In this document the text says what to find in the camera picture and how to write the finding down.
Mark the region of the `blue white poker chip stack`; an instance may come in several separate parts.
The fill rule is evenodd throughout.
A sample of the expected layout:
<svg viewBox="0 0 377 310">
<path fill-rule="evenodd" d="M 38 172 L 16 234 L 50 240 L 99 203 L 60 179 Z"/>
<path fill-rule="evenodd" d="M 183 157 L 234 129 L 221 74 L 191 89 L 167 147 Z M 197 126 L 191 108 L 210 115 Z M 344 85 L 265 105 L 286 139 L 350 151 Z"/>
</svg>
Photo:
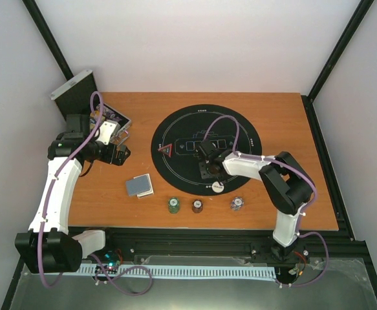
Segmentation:
<svg viewBox="0 0 377 310">
<path fill-rule="evenodd" d="M 244 200 L 241 197 L 237 196 L 237 197 L 234 197 L 234 199 L 230 203 L 230 209 L 233 211 L 239 211 L 241 210 L 243 205 L 244 205 Z"/>
</svg>

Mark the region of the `green poker chip stack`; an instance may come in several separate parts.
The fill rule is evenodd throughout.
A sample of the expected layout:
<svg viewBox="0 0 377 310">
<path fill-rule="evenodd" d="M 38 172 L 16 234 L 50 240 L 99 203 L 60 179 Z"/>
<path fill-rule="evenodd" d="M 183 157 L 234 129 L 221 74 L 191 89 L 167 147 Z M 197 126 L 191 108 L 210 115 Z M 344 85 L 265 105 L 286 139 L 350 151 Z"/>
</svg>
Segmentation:
<svg viewBox="0 0 377 310">
<path fill-rule="evenodd" d="M 180 202 L 177 197 L 172 197 L 168 201 L 168 211 L 171 214 L 176 214 L 180 210 Z"/>
</svg>

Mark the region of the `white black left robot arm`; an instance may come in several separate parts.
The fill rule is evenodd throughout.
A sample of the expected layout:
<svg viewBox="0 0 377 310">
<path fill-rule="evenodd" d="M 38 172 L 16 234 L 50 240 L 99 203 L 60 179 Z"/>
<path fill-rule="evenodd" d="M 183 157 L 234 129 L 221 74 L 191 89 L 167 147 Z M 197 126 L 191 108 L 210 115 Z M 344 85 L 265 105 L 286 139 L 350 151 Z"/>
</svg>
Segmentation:
<svg viewBox="0 0 377 310">
<path fill-rule="evenodd" d="M 116 244 L 101 229 L 69 236 L 69 210 L 74 188 L 85 162 L 121 166 L 131 152 L 112 138 L 120 124 L 102 119 L 95 124 L 83 114 L 67 116 L 67 128 L 48 148 L 48 172 L 37 213 L 27 232 L 17 234 L 15 247 L 34 274 L 77 271 L 81 261 L 94 253 L 112 258 Z"/>
</svg>

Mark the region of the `red brown poker chip stack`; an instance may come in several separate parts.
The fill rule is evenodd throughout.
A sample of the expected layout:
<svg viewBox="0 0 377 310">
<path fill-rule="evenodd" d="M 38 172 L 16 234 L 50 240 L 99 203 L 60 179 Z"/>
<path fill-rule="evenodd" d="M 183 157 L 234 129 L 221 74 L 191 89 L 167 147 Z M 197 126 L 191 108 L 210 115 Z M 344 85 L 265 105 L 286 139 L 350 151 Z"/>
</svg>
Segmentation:
<svg viewBox="0 0 377 310">
<path fill-rule="evenodd" d="M 202 212 L 203 208 L 204 208 L 204 204 L 203 204 L 203 202 L 201 200 L 196 199 L 196 200 L 193 201 L 193 203 L 192 203 L 192 211 L 194 213 L 200 213 L 200 212 Z"/>
</svg>

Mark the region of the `white dealer button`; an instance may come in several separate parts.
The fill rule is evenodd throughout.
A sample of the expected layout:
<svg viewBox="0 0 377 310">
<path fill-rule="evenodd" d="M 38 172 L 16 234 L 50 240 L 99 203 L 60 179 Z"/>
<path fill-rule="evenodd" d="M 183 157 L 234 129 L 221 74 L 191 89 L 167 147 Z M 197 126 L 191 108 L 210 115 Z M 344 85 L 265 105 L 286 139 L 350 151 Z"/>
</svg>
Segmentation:
<svg viewBox="0 0 377 310">
<path fill-rule="evenodd" d="M 224 185 L 218 181 L 215 181 L 212 183 L 211 189 L 217 194 L 222 193 L 224 191 Z"/>
</svg>

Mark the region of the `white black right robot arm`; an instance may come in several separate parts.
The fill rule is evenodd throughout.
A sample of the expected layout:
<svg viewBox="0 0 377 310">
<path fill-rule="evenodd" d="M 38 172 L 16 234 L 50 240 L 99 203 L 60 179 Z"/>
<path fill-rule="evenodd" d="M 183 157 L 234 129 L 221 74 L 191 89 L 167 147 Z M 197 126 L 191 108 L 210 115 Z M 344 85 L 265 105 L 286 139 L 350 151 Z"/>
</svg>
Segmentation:
<svg viewBox="0 0 377 310">
<path fill-rule="evenodd" d="M 195 147 L 206 172 L 215 177 L 241 176 L 261 181 L 277 209 L 270 251 L 282 262 L 293 251 L 301 218 L 318 197 L 316 186 L 289 152 L 276 156 L 220 150 L 210 140 Z"/>
</svg>

